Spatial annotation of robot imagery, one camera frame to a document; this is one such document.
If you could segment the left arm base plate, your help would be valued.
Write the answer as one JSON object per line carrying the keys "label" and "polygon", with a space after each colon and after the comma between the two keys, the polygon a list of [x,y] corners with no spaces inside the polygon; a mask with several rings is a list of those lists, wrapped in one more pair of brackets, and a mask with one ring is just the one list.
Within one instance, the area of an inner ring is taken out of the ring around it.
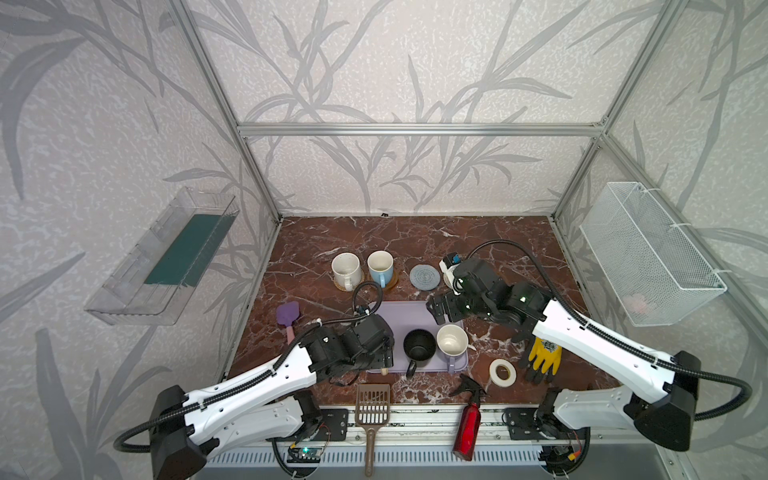
{"label": "left arm base plate", "polygon": [[311,435],[305,441],[342,442],[347,439],[348,429],[352,418],[348,408],[320,409],[321,419],[316,422]]}

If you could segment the grey-blue felt coaster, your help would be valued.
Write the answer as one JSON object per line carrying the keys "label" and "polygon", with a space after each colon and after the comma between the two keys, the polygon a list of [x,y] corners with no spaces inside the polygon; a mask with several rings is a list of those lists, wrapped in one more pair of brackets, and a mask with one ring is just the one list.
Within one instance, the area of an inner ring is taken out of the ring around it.
{"label": "grey-blue felt coaster", "polygon": [[420,291],[432,291],[441,281],[441,273],[433,266],[419,264],[414,266],[409,273],[409,280],[413,287]]}

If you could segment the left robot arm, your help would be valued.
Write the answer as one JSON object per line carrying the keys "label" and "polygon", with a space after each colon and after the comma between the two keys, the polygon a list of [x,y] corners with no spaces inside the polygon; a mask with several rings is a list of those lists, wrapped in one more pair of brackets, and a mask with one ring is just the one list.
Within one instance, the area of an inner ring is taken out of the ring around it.
{"label": "left robot arm", "polygon": [[150,419],[114,440],[147,454],[155,479],[188,479],[208,460],[257,441],[304,440],[324,423],[311,387],[350,372],[392,365],[394,334],[378,314],[337,331],[316,323],[276,358],[234,378],[186,392],[162,391]]}

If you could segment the white speckled mug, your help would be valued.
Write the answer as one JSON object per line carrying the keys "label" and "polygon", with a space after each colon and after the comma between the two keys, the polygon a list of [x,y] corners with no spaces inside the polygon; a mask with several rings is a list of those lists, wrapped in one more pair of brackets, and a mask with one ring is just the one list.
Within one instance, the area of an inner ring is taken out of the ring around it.
{"label": "white speckled mug", "polygon": [[363,281],[359,257],[351,252],[337,255],[331,263],[334,284],[341,291],[352,292]]}

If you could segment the white and blue mug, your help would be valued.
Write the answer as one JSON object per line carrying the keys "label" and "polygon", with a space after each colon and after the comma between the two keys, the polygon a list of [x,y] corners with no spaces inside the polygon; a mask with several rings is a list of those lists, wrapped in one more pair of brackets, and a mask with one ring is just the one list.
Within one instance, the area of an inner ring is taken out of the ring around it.
{"label": "white and blue mug", "polygon": [[371,253],[367,259],[367,266],[371,280],[382,289],[387,288],[394,277],[394,258],[384,250]]}

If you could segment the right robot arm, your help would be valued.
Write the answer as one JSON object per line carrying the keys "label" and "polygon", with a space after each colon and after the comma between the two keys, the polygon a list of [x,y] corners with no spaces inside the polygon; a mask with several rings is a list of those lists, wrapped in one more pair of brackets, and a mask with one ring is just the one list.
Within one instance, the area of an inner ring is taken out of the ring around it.
{"label": "right robot arm", "polygon": [[629,428],[668,450],[686,451],[695,422],[724,416],[752,395],[747,382],[702,370],[686,351],[653,350],[579,314],[552,283],[508,284],[486,261],[457,254],[445,256],[439,269],[449,291],[427,302],[437,323],[476,316],[514,325],[523,336],[561,347],[619,381],[613,389],[551,394],[540,415],[559,428]]}

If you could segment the brown wooden coaster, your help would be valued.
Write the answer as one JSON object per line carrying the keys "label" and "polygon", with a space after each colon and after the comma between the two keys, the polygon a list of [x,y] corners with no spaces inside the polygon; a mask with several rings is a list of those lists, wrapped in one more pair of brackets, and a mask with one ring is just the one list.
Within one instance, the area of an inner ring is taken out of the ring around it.
{"label": "brown wooden coaster", "polygon": [[[369,281],[374,282],[376,285],[380,285],[379,281],[370,273],[366,273],[366,279]],[[386,283],[386,285],[382,288],[384,292],[392,291],[399,282],[399,273],[397,270],[394,270],[392,272],[391,279]]]}

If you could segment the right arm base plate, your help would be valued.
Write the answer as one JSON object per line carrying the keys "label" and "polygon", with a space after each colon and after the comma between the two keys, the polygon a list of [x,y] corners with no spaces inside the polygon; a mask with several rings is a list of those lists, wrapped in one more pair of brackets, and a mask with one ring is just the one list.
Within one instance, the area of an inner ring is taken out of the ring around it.
{"label": "right arm base plate", "polygon": [[502,412],[502,422],[512,440],[585,441],[590,438],[589,427],[571,429],[551,413],[534,407],[509,407]]}

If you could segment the white mug lilac handle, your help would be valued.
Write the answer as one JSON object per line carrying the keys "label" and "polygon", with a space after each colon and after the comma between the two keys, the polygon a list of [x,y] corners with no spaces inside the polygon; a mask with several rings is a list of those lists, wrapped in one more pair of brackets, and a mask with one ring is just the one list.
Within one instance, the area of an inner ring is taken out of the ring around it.
{"label": "white mug lilac handle", "polygon": [[465,330],[456,324],[445,324],[437,332],[438,349],[446,357],[447,371],[456,372],[457,364],[469,348],[469,338]]}

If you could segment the black mug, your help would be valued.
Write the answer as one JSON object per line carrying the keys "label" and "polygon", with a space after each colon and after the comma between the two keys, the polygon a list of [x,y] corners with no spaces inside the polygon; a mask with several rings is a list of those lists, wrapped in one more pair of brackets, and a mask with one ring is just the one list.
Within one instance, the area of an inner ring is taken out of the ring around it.
{"label": "black mug", "polygon": [[411,330],[403,341],[403,349],[409,365],[406,369],[406,378],[411,379],[420,363],[429,361],[437,350],[437,342],[434,335],[424,329]]}

